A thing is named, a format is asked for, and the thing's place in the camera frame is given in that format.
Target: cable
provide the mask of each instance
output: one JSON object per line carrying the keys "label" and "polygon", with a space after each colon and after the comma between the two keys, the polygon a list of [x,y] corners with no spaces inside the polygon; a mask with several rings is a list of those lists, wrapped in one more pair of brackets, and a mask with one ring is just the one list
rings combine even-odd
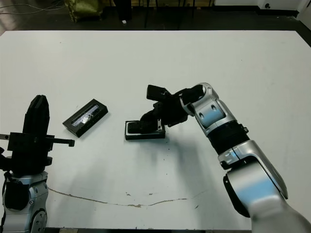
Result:
{"label": "cable", "polygon": [[62,2],[62,1],[63,1],[63,0],[60,0],[60,1],[57,2],[57,4],[52,5],[52,6],[49,6],[49,7],[44,8],[44,9],[38,8],[38,7],[36,7],[36,6],[31,6],[31,5],[29,5],[29,4],[21,4],[21,3],[19,3],[19,4],[13,4],[13,5],[7,5],[7,6],[0,7],[0,9],[1,9],[1,8],[5,8],[5,7],[10,7],[10,6],[23,5],[23,6],[29,6],[29,7],[35,8],[35,9],[39,9],[40,11],[29,12],[29,13],[6,13],[6,12],[5,12],[5,13],[0,13],[0,15],[29,15],[29,14],[35,14],[35,13],[38,13],[38,12],[41,12],[41,11],[55,11],[55,10],[60,10],[60,9],[62,9],[62,8],[65,7],[65,6],[58,6],[58,4],[59,4],[60,2]]}

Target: green bag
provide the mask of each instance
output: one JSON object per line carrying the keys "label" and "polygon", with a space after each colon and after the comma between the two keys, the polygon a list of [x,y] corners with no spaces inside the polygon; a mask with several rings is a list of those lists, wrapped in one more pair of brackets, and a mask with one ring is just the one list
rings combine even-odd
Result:
{"label": "green bag", "polygon": [[73,22],[85,17],[98,16],[100,18],[103,12],[101,0],[65,0],[65,5],[68,7]]}

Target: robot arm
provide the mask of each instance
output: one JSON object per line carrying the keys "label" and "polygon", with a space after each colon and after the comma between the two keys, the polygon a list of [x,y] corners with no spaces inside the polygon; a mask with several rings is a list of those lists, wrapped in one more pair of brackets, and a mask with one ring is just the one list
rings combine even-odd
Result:
{"label": "robot arm", "polygon": [[25,115],[23,133],[0,134],[8,140],[12,157],[4,157],[0,148],[0,169],[5,171],[2,189],[4,216],[1,233],[43,233],[47,223],[48,198],[45,166],[52,164],[48,152],[53,143],[74,146],[74,140],[47,135],[49,105],[45,96],[36,96]]}
{"label": "robot arm", "polygon": [[196,118],[227,171],[224,185],[234,208],[251,218],[254,233],[311,233],[311,224],[285,201],[288,193],[280,174],[211,85],[200,83],[174,95],[149,85],[147,98],[158,102],[143,121],[161,119],[172,126],[187,115]]}

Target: black cylinder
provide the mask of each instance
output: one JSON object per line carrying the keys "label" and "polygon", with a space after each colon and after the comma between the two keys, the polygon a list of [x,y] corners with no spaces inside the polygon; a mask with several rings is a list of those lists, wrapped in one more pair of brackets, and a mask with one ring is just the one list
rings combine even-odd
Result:
{"label": "black cylinder", "polygon": [[249,140],[246,128],[236,120],[225,123],[212,130],[207,136],[218,154]]}

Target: black case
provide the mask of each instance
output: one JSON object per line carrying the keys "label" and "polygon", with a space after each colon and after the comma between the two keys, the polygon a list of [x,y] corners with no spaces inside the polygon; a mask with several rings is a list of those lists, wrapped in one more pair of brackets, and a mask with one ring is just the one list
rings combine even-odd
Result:
{"label": "black case", "polygon": [[[97,105],[97,113],[93,115],[85,124],[79,124],[73,126],[73,121],[78,119],[80,116],[86,113],[86,111],[93,105]],[[78,112],[73,114],[67,120],[63,122],[63,125],[77,137],[81,137],[89,128],[91,128],[96,122],[98,122],[103,116],[108,113],[108,109],[105,105],[92,99],[89,103],[83,106]]]}
{"label": "black case", "polygon": [[155,131],[153,133],[144,133],[144,134],[140,134],[140,133],[129,133],[127,131],[127,125],[128,123],[131,122],[137,122],[139,120],[129,120],[125,122],[125,132],[124,132],[124,136],[125,136],[125,140],[141,140],[141,139],[160,139],[160,138],[165,138],[165,126],[162,125],[162,129]]}

